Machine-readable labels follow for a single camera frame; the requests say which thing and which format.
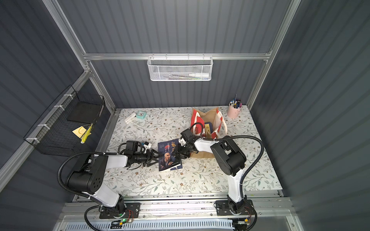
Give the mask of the dark portrait book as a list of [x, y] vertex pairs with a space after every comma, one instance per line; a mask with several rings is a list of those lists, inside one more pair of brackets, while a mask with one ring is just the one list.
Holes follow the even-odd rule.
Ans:
[[180, 154], [177, 152], [178, 143], [178, 139], [158, 143], [158, 151], [161, 154], [159, 157], [159, 172], [183, 168]]

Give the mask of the jute canvas Christmas bag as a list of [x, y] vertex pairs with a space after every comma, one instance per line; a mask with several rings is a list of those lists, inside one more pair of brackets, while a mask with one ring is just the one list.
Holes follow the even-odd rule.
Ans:
[[[193, 108], [191, 117], [191, 126], [195, 123], [201, 123], [203, 125], [202, 137], [207, 139], [221, 138], [220, 130], [224, 126], [224, 135], [227, 135], [227, 125], [222, 112], [218, 107], [209, 110], [208, 112], [201, 112], [198, 109]], [[192, 129], [195, 136], [200, 136], [201, 125], [196, 124]], [[198, 153], [191, 153], [191, 158], [214, 158], [212, 151], [199, 151]]]

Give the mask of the blue book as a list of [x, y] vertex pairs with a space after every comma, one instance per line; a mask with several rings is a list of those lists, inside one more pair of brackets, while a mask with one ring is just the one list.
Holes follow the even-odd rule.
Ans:
[[211, 137], [213, 132], [213, 125], [211, 122], [205, 122], [204, 123], [204, 131], [206, 134], [206, 137]]

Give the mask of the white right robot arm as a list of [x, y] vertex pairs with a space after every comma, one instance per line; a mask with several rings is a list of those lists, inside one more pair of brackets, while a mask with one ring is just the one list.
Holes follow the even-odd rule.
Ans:
[[228, 207], [232, 214], [238, 215], [245, 207], [241, 180], [245, 169], [246, 156], [234, 142], [236, 139], [248, 136], [225, 136], [223, 138], [207, 139], [194, 135], [190, 129], [181, 132], [177, 152], [186, 157], [190, 153], [213, 153], [220, 169], [227, 175]]

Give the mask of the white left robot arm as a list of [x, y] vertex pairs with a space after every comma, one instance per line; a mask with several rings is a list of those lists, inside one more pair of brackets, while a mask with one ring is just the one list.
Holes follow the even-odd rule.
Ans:
[[110, 216], [121, 218], [130, 214], [123, 196], [104, 183], [104, 175], [111, 168], [130, 169], [133, 164], [150, 167], [158, 163], [160, 154], [151, 145], [149, 142], [126, 141], [118, 146], [116, 153], [82, 153], [64, 186], [95, 201], [100, 211]]

